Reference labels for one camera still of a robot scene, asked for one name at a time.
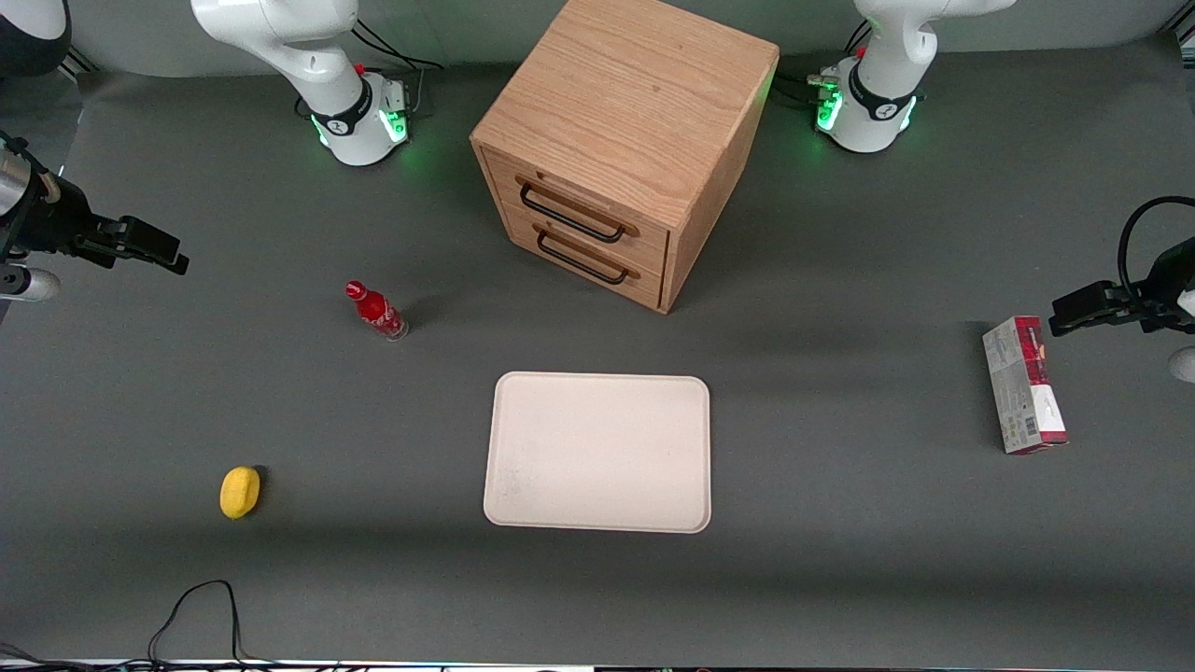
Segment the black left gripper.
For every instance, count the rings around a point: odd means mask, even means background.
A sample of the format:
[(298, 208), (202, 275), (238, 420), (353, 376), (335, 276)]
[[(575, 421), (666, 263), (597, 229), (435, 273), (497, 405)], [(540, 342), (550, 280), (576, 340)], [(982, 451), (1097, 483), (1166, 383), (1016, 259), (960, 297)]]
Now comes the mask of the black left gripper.
[(1050, 303), (1050, 336), (1061, 340), (1087, 328), (1134, 323), (1141, 325), (1142, 332), (1172, 330), (1191, 335), (1191, 285), (1194, 238), (1187, 238), (1157, 256), (1144, 280), (1130, 281), (1124, 271), (1129, 298), (1123, 286), (1101, 280)]

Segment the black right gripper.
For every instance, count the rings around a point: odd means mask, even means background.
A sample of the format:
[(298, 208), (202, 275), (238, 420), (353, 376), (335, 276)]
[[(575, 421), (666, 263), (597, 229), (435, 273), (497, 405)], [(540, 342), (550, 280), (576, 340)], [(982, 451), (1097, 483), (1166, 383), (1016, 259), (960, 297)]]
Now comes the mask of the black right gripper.
[[(93, 250), (76, 246), (76, 237), (94, 236)], [(61, 253), (105, 267), (102, 255), (146, 263), (185, 275), (190, 259), (179, 252), (179, 239), (137, 216), (102, 218), (94, 214), (81, 189), (54, 175), (33, 175), (30, 187), (11, 212), (11, 257)]]

